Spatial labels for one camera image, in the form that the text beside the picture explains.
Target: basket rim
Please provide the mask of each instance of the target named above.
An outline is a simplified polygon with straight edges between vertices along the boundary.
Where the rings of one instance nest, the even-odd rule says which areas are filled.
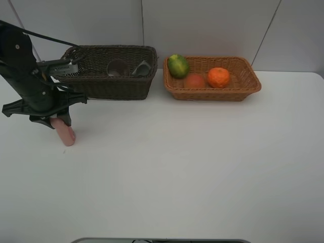
[[[80,47],[90,48],[90,49],[92,49],[92,48],[147,49],[147,50],[152,51],[152,53],[153,53],[154,63],[152,65],[152,71],[151,71],[151,73],[149,75],[144,76],[144,77],[133,77],[133,76],[119,76],[119,77],[109,77],[109,76],[64,76],[64,75],[57,75],[57,76],[54,76],[55,79],[63,79],[63,78],[66,78],[66,79],[69,79],[69,80],[81,79],[81,78],[106,79],[106,80],[126,80],[126,79],[129,79],[129,80],[132,80],[134,82],[140,82],[140,81],[150,80],[156,74],[156,71],[157,71],[157,53],[156,53],[156,49],[154,47],[138,46],[138,45],[80,45]],[[75,50],[77,48],[78,47],[70,47],[70,48],[68,48],[61,58],[66,58],[68,54],[70,54],[73,50]]]
[[[189,88],[173,88],[169,85],[168,82],[168,75],[169,75],[169,68],[168,68],[168,58],[164,59],[163,64],[163,76],[164,76],[164,85],[169,92],[172,93],[190,93],[190,94],[205,94],[205,93],[214,93],[214,94],[252,94],[256,93],[261,90],[262,86],[261,83],[254,73],[252,66],[244,57],[237,57],[237,56],[200,56],[200,55],[184,55],[185,58],[204,58],[204,59],[223,59],[223,58],[231,58],[231,59],[239,59],[245,63],[248,67],[249,71],[252,73],[254,80],[257,82],[257,85],[253,88],[240,88],[240,89],[233,89],[233,88],[196,88],[196,89],[189,89]]]

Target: light brown wicker basket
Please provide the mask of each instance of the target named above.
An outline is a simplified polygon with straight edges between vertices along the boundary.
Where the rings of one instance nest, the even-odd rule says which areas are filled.
[[[164,85],[178,100],[218,100],[242,101],[248,95],[261,90],[261,84],[248,61],[241,57],[185,56],[190,73],[202,74],[207,80],[207,73],[214,67],[226,68],[230,73],[230,83],[224,89],[216,89],[206,84],[204,89],[186,89],[183,79],[173,78],[164,60]]]

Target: wicker basket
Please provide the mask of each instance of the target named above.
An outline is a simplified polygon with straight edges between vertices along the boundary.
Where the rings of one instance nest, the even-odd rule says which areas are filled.
[[[248,95],[261,90],[258,78],[251,65],[244,58],[186,56],[186,59],[190,66],[190,73],[202,74],[205,79],[211,68],[226,68],[230,73],[230,83],[224,89],[208,86],[204,89],[186,89],[183,87],[183,79],[176,79],[171,76],[166,58],[163,68],[164,85],[175,99],[242,101]]]
[[[144,46],[82,46],[68,49],[63,57],[78,58],[78,73],[56,76],[60,82],[68,83],[89,98],[113,100],[144,100],[157,70],[156,50]],[[124,60],[132,71],[145,60],[150,66],[149,75],[144,77],[109,77],[108,63],[114,59]]]

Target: cable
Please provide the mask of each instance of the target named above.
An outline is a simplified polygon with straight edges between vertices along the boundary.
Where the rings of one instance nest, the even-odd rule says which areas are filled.
[[[23,29],[23,28],[20,28],[16,25],[13,25],[13,24],[10,24],[10,23],[7,23],[3,20],[0,20],[0,24],[3,24],[7,27],[11,27],[11,28],[14,28],[16,30],[19,30],[25,34],[30,34],[30,35],[33,35],[33,36],[36,36],[38,38],[42,38],[42,39],[47,39],[49,41],[52,41],[52,42],[57,42],[57,43],[61,43],[61,44],[65,44],[65,45],[68,45],[68,46],[72,46],[72,47],[79,47],[81,48],[80,46],[76,45],[76,44],[73,44],[73,43],[70,43],[70,42],[65,42],[63,40],[59,40],[59,39],[55,39],[55,38],[51,38],[51,37],[48,37],[48,36],[45,36],[45,35],[42,35],[42,34],[37,34],[35,32],[32,32],[32,31],[29,31],[29,30],[26,30],[26,29]]]

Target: wall seam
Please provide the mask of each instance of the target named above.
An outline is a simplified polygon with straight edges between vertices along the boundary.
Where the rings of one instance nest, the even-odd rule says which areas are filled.
[[[263,42],[264,42],[264,40],[265,40],[265,37],[266,37],[266,35],[267,35],[267,33],[268,33],[268,30],[270,29],[270,27],[271,27],[271,25],[272,25],[272,22],[273,22],[273,20],[274,20],[274,17],[275,17],[275,15],[277,14],[277,11],[278,11],[278,9],[279,9],[279,6],[280,6],[281,2],[282,2],[282,0],[279,1],[278,6],[277,6],[277,8],[275,9],[274,14],[273,14],[273,16],[272,16],[272,19],[271,19],[271,21],[270,21],[270,23],[269,23],[269,26],[268,26],[267,30],[265,31],[265,33],[264,33],[264,36],[263,36],[262,41],[261,41],[261,43],[260,43],[260,45],[259,45],[259,48],[258,48],[258,50],[257,50],[257,52],[256,52],[256,54],[255,54],[255,57],[253,58],[253,61],[252,61],[252,64],[251,64],[252,66],[253,66],[253,64],[254,64],[255,59],[257,58],[257,55],[258,55],[258,53],[259,53],[259,51],[260,51],[260,49],[261,49],[261,46],[262,46],[262,44],[263,44]]]

